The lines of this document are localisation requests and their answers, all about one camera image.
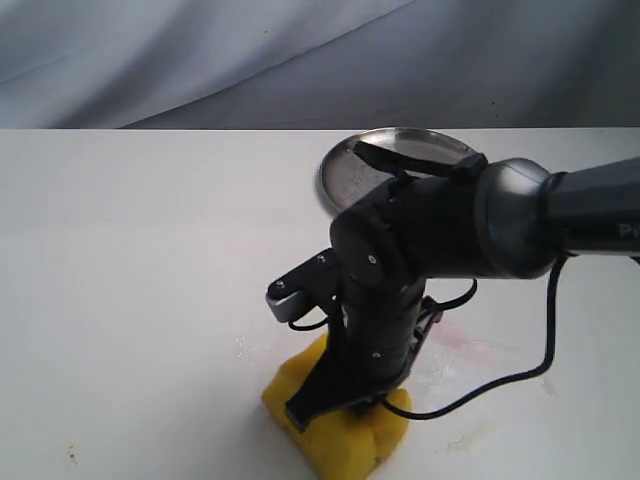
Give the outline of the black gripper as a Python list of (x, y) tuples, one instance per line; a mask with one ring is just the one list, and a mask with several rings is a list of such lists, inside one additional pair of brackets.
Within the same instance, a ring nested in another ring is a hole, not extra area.
[(424, 277), (384, 290), (343, 276), (339, 321), (329, 333), (327, 352), (285, 403), (285, 415), (298, 432), (347, 406), (349, 395), (372, 395), (349, 406), (356, 416), (368, 415), (382, 405), (387, 391), (402, 383), (410, 369), (425, 287)]

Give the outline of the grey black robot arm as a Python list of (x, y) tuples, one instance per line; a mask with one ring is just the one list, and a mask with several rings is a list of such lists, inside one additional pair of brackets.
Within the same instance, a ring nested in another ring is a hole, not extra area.
[(345, 407), (389, 404), (442, 305), (430, 279), (548, 277), (542, 362), (489, 389), (545, 373), (555, 353), (560, 272), (572, 256), (639, 253), (637, 159), (551, 173), (480, 154), (421, 178), (392, 179), (331, 223), (330, 246), (293, 273), (328, 320), (324, 353), (286, 402), (294, 427)]

